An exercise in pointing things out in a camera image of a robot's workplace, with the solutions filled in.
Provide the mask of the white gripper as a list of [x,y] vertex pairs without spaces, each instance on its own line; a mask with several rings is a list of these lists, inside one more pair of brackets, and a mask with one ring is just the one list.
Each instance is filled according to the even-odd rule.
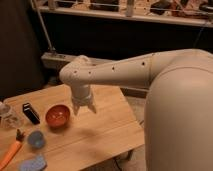
[[93,112],[97,113],[93,102],[93,93],[89,85],[73,85],[71,86],[72,102],[73,102],[73,113],[75,116],[78,115],[80,106],[88,106]]

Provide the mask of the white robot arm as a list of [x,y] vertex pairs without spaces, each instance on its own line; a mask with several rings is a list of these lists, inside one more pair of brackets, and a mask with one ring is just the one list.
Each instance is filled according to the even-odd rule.
[[81,55],[60,70],[75,109],[93,106],[95,85],[146,88],[147,171],[213,171],[213,54],[200,49],[149,53],[92,65]]

